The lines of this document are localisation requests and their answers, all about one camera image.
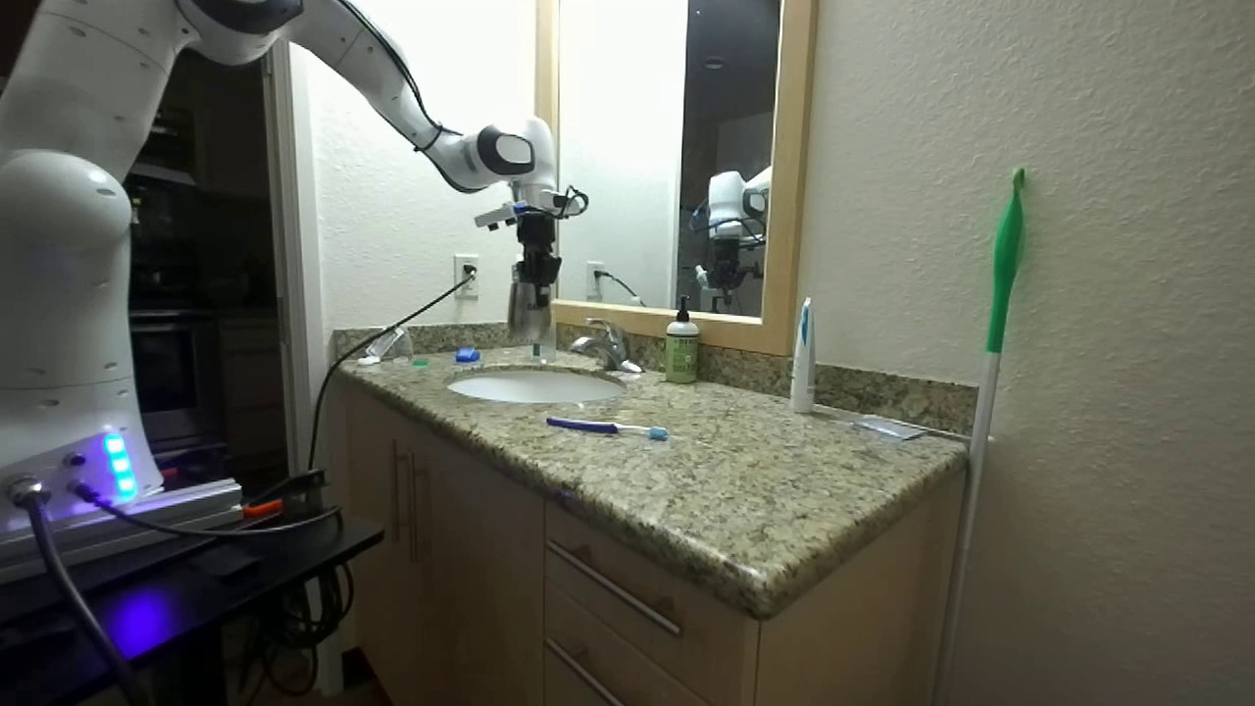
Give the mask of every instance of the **bottle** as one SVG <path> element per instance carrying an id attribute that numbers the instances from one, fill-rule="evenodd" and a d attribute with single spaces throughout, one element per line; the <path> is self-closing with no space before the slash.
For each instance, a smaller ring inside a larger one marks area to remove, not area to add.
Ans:
<path id="1" fill-rule="evenodd" d="M 673 321 L 665 321 L 665 382 L 697 382 L 697 321 L 691 317 L 691 300 L 680 300 Z"/>

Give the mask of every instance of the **sink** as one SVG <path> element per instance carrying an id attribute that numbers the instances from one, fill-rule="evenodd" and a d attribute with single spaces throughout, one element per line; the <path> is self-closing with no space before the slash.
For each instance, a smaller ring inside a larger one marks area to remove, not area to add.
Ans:
<path id="1" fill-rule="evenodd" d="M 447 388 L 494 403 L 606 403 L 627 391 L 625 382 L 585 368 L 474 368 Z"/>

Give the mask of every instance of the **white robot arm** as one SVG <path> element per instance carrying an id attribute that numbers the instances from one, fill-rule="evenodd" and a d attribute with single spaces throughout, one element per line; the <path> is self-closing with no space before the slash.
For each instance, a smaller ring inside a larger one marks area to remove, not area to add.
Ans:
<path id="1" fill-rule="evenodd" d="M 754 181 L 745 181 L 732 170 L 714 173 L 706 184 L 710 240 L 761 242 L 767 201 L 774 201 L 774 170 L 761 170 Z"/>
<path id="2" fill-rule="evenodd" d="M 303 45 L 402 134 L 460 194 L 506 181 L 512 201 L 474 225 L 516 225 L 528 305 L 558 278 L 562 198 L 544 122 L 461 139 L 423 112 L 401 53 L 349 0 L 44 0 L 0 96 L 0 581 L 26 537 L 13 483 L 81 478 L 136 509 L 159 476 L 134 391 L 125 278 L 136 163 L 182 53 L 253 65 Z M 70 499 L 46 506 L 77 522 Z"/>

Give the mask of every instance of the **wall outlet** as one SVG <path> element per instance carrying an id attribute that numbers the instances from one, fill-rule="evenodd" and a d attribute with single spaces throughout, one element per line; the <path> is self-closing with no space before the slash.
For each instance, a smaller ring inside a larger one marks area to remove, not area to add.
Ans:
<path id="1" fill-rule="evenodd" d="M 600 293 L 600 270 L 604 270 L 600 261 L 585 261 L 585 300 L 589 300 L 589 301 L 600 301 L 600 300 L 604 300 L 604 293 Z"/>
<path id="2" fill-rule="evenodd" d="M 484 278 L 477 253 L 455 253 L 455 284 L 461 284 L 465 270 L 474 270 L 474 278 L 455 293 L 455 301 L 477 301 L 477 278 Z"/>

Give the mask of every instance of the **wooden cabinet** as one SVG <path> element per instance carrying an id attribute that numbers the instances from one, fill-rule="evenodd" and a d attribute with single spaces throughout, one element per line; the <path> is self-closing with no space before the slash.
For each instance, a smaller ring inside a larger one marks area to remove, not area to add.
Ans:
<path id="1" fill-rule="evenodd" d="M 754 620 L 544 506 L 544 701 L 923 706 L 936 654 L 958 483 Z"/>
<path id="2" fill-rule="evenodd" d="M 358 637 L 391 701 L 540 701 L 540 499 L 371 395 L 349 509 L 385 522 Z"/>
<path id="3" fill-rule="evenodd" d="M 387 529 L 358 637 L 391 701 L 927 701 L 958 478 L 754 620 L 368 391 L 349 423 L 349 509 Z"/>

